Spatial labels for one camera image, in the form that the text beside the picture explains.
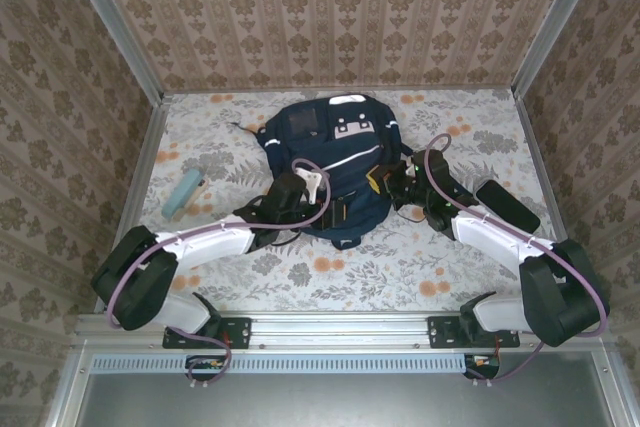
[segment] pink cable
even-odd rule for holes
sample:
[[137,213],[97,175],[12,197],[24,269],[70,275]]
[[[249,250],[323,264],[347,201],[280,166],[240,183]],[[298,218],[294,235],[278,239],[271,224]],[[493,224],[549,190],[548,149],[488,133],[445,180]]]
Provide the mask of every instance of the pink cable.
[[113,293],[111,294],[111,299],[109,299],[109,303],[107,305],[107,312],[106,312],[107,323],[114,329],[120,328],[120,325],[113,320],[114,319],[113,311],[115,309],[116,303],[118,302],[118,297],[120,296],[120,294],[122,293],[122,290],[124,289],[124,286],[129,281],[129,279],[131,278],[133,273],[136,271],[136,269],[140,267],[145,260],[147,260],[155,252],[159,251],[160,249],[162,249],[167,245],[173,244],[176,241],[187,240],[192,237],[197,237],[198,235],[207,234],[209,232],[215,232],[216,230],[222,230],[222,229],[241,229],[241,228],[242,229],[271,229],[271,230],[300,229],[302,227],[311,225],[313,222],[315,222],[320,217],[322,217],[322,215],[329,208],[329,201],[331,199],[331,185],[329,184],[329,174],[327,174],[324,170],[318,167],[315,163],[306,159],[295,159],[291,164],[291,168],[295,169],[296,166],[298,166],[299,164],[307,164],[311,166],[314,169],[314,171],[318,172],[322,176],[322,179],[324,180],[324,183],[326,185],[326,189],[327,189],[326,201],[322,204],[322,208],[317,214],[315,214],[313,217],[307,220],[304,220],[302,222],[296,222],[295,224],[261,224],[261,223],[248,223],[248,222],[229,222],[228,224],[224,224],[224,225],[222,224],[205,225],[204,227],[200,227],[199,229],[195,229],[184,234],[178,234],[174,237],[169,237],[168,239],[165,239],[161,242],[158,242],[157,244],[154,244],[131,263],[127,271],[124,273],[124,275],[120,279],[120,282],[118,282],[118,285],[116,285],[116,288],[113,289]]
[[[426,154],[424,156],[424,163],[425,163],[425,170],[427,172],[427,178],[429,179],[429,183],[431,184],[431,186],[436,190],[436,192],[438,192],[438,194],[440,194],[445,200],[447,200],[448,202],[451,203],[451,205],[454,205],[457,209],[467,212],[471,215],[473,215],[474,217],[489,222],[493,225],[495,225],[496,227],[498,227],[499,229],[502,229],[503,231],[507,232],[508,234],[513,235],[514,237],[527,242],[529,245],[532,245],[533,247],[539,249],[540,251],[544,252],[545,254],[547,254],[549,257],[551,257],[553,260],[555,260],[558,264],[560,264],[567,272],[569,272],[573,277],[576,278],[576,280],[578,282],[580,282],[580,284],[585,288],[585,290],[589,293],[589,295],[591,296],[591,298],[593,299],[593,301],[596,304],[596,308],[598,309],[598,314],[600,315],[600,325],[598,326],[597,329],[591,331],[591,332],[583,332],[580,334],[577,334],[579,337],[597,337],[600,334],[602,334],[606,328],[607,328],[607,313],[606,310],[604,308],[604,304],[602,303],[602,300],[600,300],[600,297],[598,296],[598,293],[595,291],[595,289],[591,286],[591,284],[589,284],[589,282],[587,282],[587,279],[585,279],[580,272],[578,272],[571,264],[569,264],[568,262],[566,262],[564,259],[562,259],[559,255],[557,255],[555,252],[553,252],[552,250],[548,249],[546,246],[542,245],[539,242],[536,242],[535,237],[531,236],[531,237],[527,237],[526,235],[521,234],[520,232],[518,232],[517,230],[515,230],[513,227],[511,227],[508,224],[504,224],[502,222],[499,222],[498,220],[494,219],[493,217],[490,216],[483,216],[481,214],[479,214],[478,212],[474,211],[473,209],[468,208],[465,205],[462,205],[461,203],[455,201],[454,199],[452,199],[451,197],[449,197],[446,192],[444,192],[439,186],[438,184],[436,184],[433,175],[431,174],[431,169],[429,168],[429,151],[433,148],[433,146],[435,145],[435,143],[440,140],[440,139],[447,139],[447,145],[445,146],[445,149],[447,147],[449,147],[449,145],[451,144],[451,136],[449,134],[439,134],[436,135],[431,142],[429,142],[429,144],[427,145],[427,147],[425,148],[426,150]],[[491,379],[491,382],[501,382],[503,380],[507,380],[509,378],[511,378],[512,376],[514,376],[515,374],[517,374],[518,372],[520,372],[522,369],[524,369],[529,362],[531,362],[540,352],[540,350],[542,350],[542,347],[544,346],[544,342],[540,342],[536,348],[533,350],[533,352],[531,353],[531,355],[529,355],[529,357],[526,358],[526,360],[520,364],[518,367],[516,367],[515,369],[513,369],[511,372],[508,372],[500,377],[496,377],[494,379]],[[480,374],[478,374],[475,371],[472,371],[471,369],[469,369],[474,375],[476,376],[480,376],[481,378],[483,378],[483,376],[481,376]]]
[[[187,332],[185,332],[182,329],[178,329],[177,327],[169,327],[171,330],[173,330],[176,334],[186,338],[186,339],[191,339],[191,340],[197,340],[200,342],[208,342],[210,344],[214,344],[217,345],[218,347],[222,348],[225,350],[226,355],[225,355],[225,362],[224,365],[222,366],[222,368],[218,371],[218,373],[215,375],[215,377],[213,377],[211,380],[208,380],[207,383],[209,384],[213,384],[214,382],[219,381],[222,376],[227,372],[227,370],[229,370],[229,367],[231,367],[231,359],[233,358],[233,354],[231,353],[231,348],[225,344],[224,342],[220,342],[218,339],[213,339],[211,337],[204,337],[202,335],[194,335],[194,334],[189,334]],[[193,362],[189,365],[189,368],[187,370],[187,377],[189,378],[189,380],[194,380],[193,379],[193,368],[194,366],[196,366],[197,364],[200,363],[204,363],[206,362],[206,359],[194,359]]]

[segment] damask wallpaper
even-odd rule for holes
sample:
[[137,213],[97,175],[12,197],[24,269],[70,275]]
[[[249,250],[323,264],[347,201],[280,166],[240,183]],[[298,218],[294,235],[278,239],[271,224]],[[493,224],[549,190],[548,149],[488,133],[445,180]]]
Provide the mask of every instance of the damask wallpaper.
[[640,392],[640,0],[580,0],[525,103]]
[[0,425],[44,418],[149,115],[89,0],[0,0]]
[[115,0],[166,91],[500,85],[552,0]]

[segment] navy blue backpack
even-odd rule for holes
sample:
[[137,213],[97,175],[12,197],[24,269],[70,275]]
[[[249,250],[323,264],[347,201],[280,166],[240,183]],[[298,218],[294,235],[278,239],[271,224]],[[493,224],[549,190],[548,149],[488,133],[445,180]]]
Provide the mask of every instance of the navy blue backpack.
[[291,172],[304,158],[326,169],[331,196],[346,206],[346,217],[330,228],[307,227],[306,234],[331,240],[339,250],[360,245],[389,213],[391,200],[376,194],[367,173],[378,164],[410,155],[389,106],[361,94],[298,102],[282,109],[256,134],[267,153],[273,177]]

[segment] blue sponge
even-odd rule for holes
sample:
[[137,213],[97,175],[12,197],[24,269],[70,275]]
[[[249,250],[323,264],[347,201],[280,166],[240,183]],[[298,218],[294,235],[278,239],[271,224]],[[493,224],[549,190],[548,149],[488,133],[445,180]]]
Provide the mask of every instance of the blue sponge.
[[167,220],[173,219],[176,212],[182,209],[191,198],[202,179],[204,179],[204,174],[199,170],[191,169],[188,171],[162,207],[162,216]]

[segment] reflective stripe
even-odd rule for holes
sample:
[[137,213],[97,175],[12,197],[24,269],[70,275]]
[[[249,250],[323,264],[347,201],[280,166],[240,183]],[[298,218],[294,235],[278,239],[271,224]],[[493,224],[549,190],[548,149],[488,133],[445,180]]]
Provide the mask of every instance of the reflective stripe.
[[351,162],[353,159],[357,159],[358,157],[362,157],[363,155],[367,155],[367,154],[370,154],[372,152],[375,152],[379,148],[380,148],[380,146],[376,145],[375,147],[372,147],[369,150],[365,150],[364,152],[358,152],[357,154],[350,155],[346,159],[342,159],[341,161],[336,162],[335,164],[327,165],[324,168],[324,170],[331,170],[331,169],[333,169],[335,167],[339,167],[339,166],[341,166],[343,164],[346,164],[347,162]]
[[329,105],[340,105],[346,102],[364,102],[365,99],[362,95],[341,95],[339,97],[332,97],[329,99]]

